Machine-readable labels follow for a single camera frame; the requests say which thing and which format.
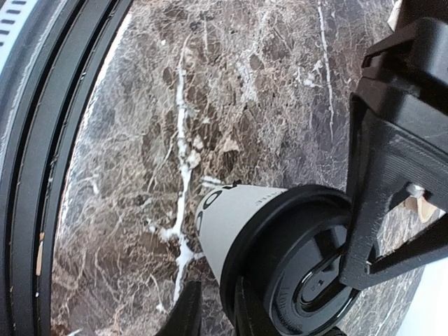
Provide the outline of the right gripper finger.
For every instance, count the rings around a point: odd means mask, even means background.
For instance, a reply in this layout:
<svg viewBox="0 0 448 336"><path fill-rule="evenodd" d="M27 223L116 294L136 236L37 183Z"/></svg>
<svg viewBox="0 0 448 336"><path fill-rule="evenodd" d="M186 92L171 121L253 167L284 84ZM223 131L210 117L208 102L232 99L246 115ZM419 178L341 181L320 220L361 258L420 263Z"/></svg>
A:
<svg viewBox="0 0 448 336"><path fill-rule="evenodd" d="M200 335L202 325L202 283L188 282L157 336Z"/></svg>

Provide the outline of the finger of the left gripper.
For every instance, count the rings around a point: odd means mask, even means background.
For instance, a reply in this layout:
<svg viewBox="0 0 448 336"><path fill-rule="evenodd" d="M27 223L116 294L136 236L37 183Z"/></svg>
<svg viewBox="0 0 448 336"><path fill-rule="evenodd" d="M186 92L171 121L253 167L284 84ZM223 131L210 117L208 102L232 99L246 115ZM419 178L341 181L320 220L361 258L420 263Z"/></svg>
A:
<svg viewBox="0 0 448 336"><path fill-rule="evenodd" d="M373 104L353 94L350 108L352 211L339 280L363 290L447 257L446 216L395 251L370 257L384 218L408 196L408 185L447 210L447 114L409 95Z"/></svg>

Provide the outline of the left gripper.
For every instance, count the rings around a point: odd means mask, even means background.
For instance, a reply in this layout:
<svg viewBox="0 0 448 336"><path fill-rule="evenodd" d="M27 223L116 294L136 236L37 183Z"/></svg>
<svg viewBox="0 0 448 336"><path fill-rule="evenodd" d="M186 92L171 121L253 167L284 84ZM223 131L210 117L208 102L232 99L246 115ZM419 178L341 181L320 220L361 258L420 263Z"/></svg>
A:
<svg viewBox="0 0 448 336"><path fill-rule="evenodd" d="M404 1L392 35L367 50L360 152L409 139L447 152L447 2Z"/></svg>

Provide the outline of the single black cup lid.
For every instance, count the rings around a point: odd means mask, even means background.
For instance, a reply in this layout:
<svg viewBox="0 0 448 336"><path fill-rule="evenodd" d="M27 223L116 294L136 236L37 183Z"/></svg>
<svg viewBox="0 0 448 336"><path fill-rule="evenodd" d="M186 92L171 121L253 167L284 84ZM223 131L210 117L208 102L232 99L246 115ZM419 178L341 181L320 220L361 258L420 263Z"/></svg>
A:
<svg viewBox="0 0 448 336"><path fill-rule="evenodd" d="M223 264L220 296L238 335L338 335L359 292L340 283L350 199L322 185L260 205Z"/></svg>

